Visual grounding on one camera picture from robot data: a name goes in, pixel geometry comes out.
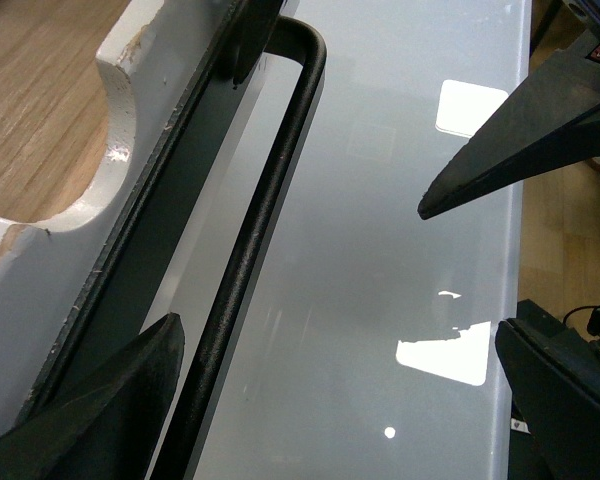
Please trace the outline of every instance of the black metal handle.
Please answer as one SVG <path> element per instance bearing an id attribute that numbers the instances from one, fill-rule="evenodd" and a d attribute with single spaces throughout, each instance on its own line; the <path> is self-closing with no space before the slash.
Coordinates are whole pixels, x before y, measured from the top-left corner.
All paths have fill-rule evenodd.
<path id="1" fill-rule="evenodd" d="M 201 437 L 203 418 L 219 379 L 229 339 L 242 312 L 246 313 L 260 266 L 309 130 L 320 91 L 326 46 L 312 27 L 280 17 L 266 52 L 286 57 L 303 68 L 291 101 L 249 204 L 213 302 L 193 363 L 158 456 L 152 479 L 181 479 Z"/>

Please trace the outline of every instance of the small white label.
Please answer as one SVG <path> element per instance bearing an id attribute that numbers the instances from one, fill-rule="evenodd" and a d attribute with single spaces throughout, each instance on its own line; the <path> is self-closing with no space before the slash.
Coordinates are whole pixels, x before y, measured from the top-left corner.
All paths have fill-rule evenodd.
<path id="1" fill-rule="evenodd" d="M 497 88 L 445 80 L 440 90 L 436 129 L 460 137 L 473 137 L 508 96 L 507 92 Z"/>
<path id="2" fill-rule="evenodd" d="M 515 418 L 511 419 L 511 430 L 515 430 L 516 432 L 521 432 L 521 433 L 531 433 L 529 432 L 529 427 L 527 426 L 526 422 L 523 422 L 521 420 L 517 420 Z"/>

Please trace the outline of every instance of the black metal frame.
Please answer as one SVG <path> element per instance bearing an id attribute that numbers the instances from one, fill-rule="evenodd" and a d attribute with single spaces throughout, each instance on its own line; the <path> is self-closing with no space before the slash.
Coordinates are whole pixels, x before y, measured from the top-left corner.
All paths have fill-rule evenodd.
<path id="1" fill-rule="evenodd" d="M 266 52 L 297 61 L 302 72 L 231 252 L 152 479 L 181 479 L 188 467 L 197 466 L 199 455 L 191 455 L 206 437 L 203 420 L 215 409 L 212 392 L 224 381 L 219 377 L 229 340 L 246 313 L 320 96 L 326 47 L 314 29 L 280 18 Z"/>
<path id="2" fill-rule="evenodd" d="M 279 10 L 282 1 L 268 4 Z M 266 52 L 294 60 L 303 68 L 231 253 L 152 478 L 182 478 L 194 446 L 204 443 L 203 419 L 215 410 L 212 392 L 224 382 L 220 372 L 232 354 L 229 339 L 232 333 L 238 334 L 239 327 L 235 327 L 246 314 L 322 89 L 326 47 L 321 36 L 301 22 L 284 17 L 271 20 L 271 16 L 263 21 L 272 32 L 252 35 L 246 27 L 249 14 L 254 13 L 251 5 L 248 0 L 238 0 L 229 9 L 203 60 L 204 69 L 185 90 L 18 419 L 22 425 L 43 412 L 138 334 L 246 88 L 246 83 L 236 83 L 248 80 L 250 73 L 246 72 L 257 62 L 253 45 L 240 54 L 241 42 L 261 43 L 260 51 L 266 43 Z M 193 468 L 198 460 L 194 457 Z"/>
<path id="3" fill-rule="evenodd" d="M 549 31 L 549 28 L 553 24 L 553 21 L 558 16 L 560 9 L 562 8 L 562 0 L 551 0 L 551 3 L 547 7 L 547 10 L 542 15 L 540 19 L 540 23 L 536 27 L 535 32 L 531 35 L 531 42 L 529 43 L 529 56 L 533 55 L 533 53 L 538 48 L 538 45 L 544 39 L 544 36 Z"/>
<path id="4" fill-rule="evenodd" d="M 591 58 L 598 45 L 585 30 L 522 82 L 433 180 L 420 217 L 600 156 L 600 63 Z"/>
<path id="5" fill-rule="evenodd" d="M 165 315 L 40 415 L 0 437 L 0 480 L 144 479 L 184 355 Z"/>
<path id="6" fill-rule="evenodd" d="M 498 358 L 556 479 L 600 479 L 600 352 L 530 300 L 501 322 Z"/>
<path id="7" fill-rule="evenodd" d="M 86 378 L 140 331 L 248 84 L 233 83 L 247 4 L 234 0 L 227 9 L 68 312 L 17 424 Z"/>

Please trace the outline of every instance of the white painted wooden board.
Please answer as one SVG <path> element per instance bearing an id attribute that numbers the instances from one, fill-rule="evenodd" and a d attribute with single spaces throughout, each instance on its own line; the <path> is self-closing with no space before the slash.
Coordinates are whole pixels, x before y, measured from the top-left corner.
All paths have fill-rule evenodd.
<path id="1" fill-rule="evenodd" d="M 48 220 L 0 218 L 0 434 L 13 424 L 228 4 L 132 1 L 97 54 L 109 131 L 90 186 Z"/>

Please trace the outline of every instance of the light wood surface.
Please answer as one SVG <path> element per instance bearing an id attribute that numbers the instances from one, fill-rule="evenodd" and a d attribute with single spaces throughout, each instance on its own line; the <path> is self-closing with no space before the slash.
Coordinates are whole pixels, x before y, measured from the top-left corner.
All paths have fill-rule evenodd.
<path id="1" fill-rule="evenodd" d="M 0 0 L 0 216 L 66 209 L 105 148 L 95 53 L 129 0 Z"/>
<path id="2" fill-rule="evenodd" d="M 548 4 L 534 2 L 534 23 Z M 531 61 L 536 68 L 582 31 L 562 8 Z M 600 173 L 579 163 L 525 180 L 519 299 L 530 298 L 562 318 L 582 305 L 600 304 Z M 569 324 L 587 340 L 590 311 Z"/>

